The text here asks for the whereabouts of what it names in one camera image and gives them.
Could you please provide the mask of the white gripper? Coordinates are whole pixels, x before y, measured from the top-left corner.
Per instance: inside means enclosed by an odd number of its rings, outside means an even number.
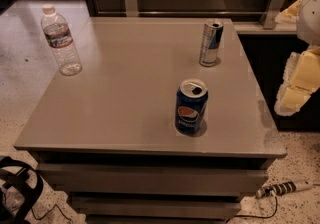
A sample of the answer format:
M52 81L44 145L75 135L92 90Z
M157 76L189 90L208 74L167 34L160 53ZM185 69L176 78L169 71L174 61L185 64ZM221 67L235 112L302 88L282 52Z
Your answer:
M299 39L309 45L320 45L320 0L297 0L281 11L275 22L296 23ZM301 54L292 52L285 65L274 111L280 116L292 116L319 88L320 47L309 46Z

